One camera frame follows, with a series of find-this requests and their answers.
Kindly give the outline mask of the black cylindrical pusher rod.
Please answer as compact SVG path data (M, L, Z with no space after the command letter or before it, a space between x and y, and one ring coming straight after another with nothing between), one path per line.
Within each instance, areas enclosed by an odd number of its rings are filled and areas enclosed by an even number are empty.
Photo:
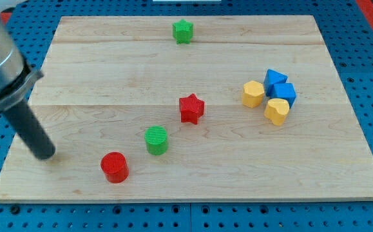
M6 110L3 115L35 158L46 160L54 155L55 145L25 99Z

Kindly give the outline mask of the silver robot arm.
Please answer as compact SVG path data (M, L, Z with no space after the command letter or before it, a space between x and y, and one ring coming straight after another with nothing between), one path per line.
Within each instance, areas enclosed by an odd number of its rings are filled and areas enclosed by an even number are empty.
M0 13L22 0L0 0ZM29 150L39 160L55 154L55 145L30 109L25 95L43 77L19 51L0 20L0 114L3 114Z

